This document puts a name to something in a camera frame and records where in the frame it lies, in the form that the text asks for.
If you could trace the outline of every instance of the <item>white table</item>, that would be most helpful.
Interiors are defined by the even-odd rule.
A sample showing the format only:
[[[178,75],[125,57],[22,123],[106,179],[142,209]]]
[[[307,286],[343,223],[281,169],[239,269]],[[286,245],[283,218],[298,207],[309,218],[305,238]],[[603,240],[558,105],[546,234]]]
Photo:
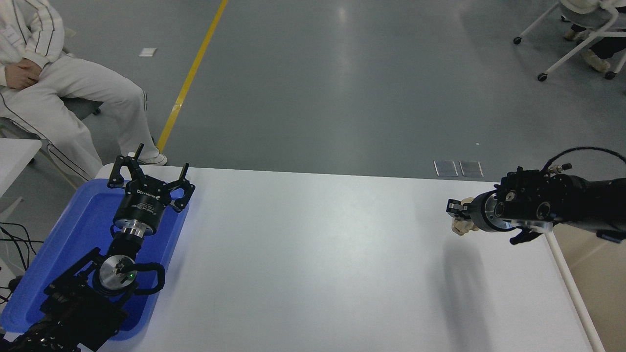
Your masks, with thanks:
[[[41,148],[40,140],[0,138],[0,196]]]
[[[450,230],[447,199],[491,183],[204,168],[188,179],[197,189],[148,326],[100,351],[592,350],[543,236],[514,247],[510,234]]]

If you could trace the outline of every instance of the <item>gray floor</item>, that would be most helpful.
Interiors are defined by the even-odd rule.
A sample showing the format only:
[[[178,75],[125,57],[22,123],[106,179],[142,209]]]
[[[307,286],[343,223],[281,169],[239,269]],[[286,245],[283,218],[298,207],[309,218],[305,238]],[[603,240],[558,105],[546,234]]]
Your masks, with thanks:
[[[538,82],[573,47],[557,14],[512,44],[550,3],[230,0],[164,152],[171,165],[411,178],[478,160],[489,181],[579,145],[626,154],[626,75],[607,81],[576,56]],[[77,32],[72,52],[146,90],[158,138],[219,1],[53,5]],[[155,57],[137,57],[144,47]],[[105,163],[118,153],[109,114],[87,120]],[[590,180],[625,170],[592,152],[563,161]],[[72,192],[38,157],[6,194],[26,199],[11,220],[45,238]]]

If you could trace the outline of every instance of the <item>white sneaker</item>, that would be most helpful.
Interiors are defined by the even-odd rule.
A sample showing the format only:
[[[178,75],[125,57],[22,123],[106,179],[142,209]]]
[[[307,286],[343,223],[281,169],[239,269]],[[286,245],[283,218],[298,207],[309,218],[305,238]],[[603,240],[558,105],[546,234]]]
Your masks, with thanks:
[[[583,60],[585,60],[591,68],[600,73],[605,73],[611,68],[611,64],[607,60],[599,58],[591,49],[583,51],[580,56],[583,57]]]
[[[140,158],[139,163],[142,163],[144,165],[162,166],[162,165],[167,164],[167,157],[163,154],[159,154],[153,158],[146,158],[146,159]]]
[[[576,32],[572,29],[565,32],[563,38],[567,41],[579,41],[589,38],[589,31]]]
[[[574,41],[574,38],[576,38],[576,36],[578,36],[578,32],[570,29],[569,31],[565,32],[563,38],[567,41]]]

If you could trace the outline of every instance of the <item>chair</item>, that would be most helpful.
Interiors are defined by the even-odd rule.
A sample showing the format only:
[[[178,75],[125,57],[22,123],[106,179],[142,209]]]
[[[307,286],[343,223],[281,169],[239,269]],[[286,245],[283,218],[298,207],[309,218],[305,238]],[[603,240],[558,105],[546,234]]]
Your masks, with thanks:
[[[67,106],[69,111],[72,111],[79,120],[84,120],[86,117],[90,115],[98,115],[100,114],[100,106],[102,102],[100,101],[91,101],[82,98],[61,98],[65,106]],[[39,136],[35,133],[27,132],[23,130],[19,125],[15,124],[12,120],[1,117],[0,116],[0,135],[4,138],[7,137],[6,132],[10,135],[20,138],[20,139],[40,139]],[[54,167],[59,171],[59,173],[68,181],[68,183],[74,187],[78,188],[76,182],[71,180],[52,160],[48,153],[44,153],[42,150],[39,150],[41,154],[47,158]]]
[[[611,0],[559,0],[546,12],[539,16],[535,22],[530,24],[524,32],[513,39],[514,44],[520,44],[521,39],[532,31],[557,7],[560,7],[563,15],[569,21],[590,30],[590,34],[587,39],[583,40],[576,46],[576,48],[573,48],[554,65],[550,66],[547,70],[537,76],[537,79],[540,82],[545,81],[548,78],[548,74],[556,70],[577,52],[589,45],[594,39],[604,37],[626,37],[626,32],[619,31],[619,29],[626,28],[626,16],[621,16],[611,2]],[[615,75],[620,72],[624,63],[626,63],[626,54],[622,56],[622,59],[614,71],[609,71],[605,74],[605,78],[612,80]]]

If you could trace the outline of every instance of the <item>white jacket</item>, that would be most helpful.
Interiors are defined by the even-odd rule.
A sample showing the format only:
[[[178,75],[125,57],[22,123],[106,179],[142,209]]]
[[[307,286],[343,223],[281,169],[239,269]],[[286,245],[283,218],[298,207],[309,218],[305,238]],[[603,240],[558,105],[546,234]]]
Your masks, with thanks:
[[[566,8],[579,14],[588,14],[594,12],[600,3],[600,0],[560,0]],[[602,0],[604,3],[609,3],[616,8],[622,8],[626,6],[626,0]]]
[[[20,38],[12,45],[0,33],[0,85],[6,86],[5,65],[26,58],[43,68],[61,55],[63,21],[48,0],[0,0],[0,30],[5,26],[12,27]]]

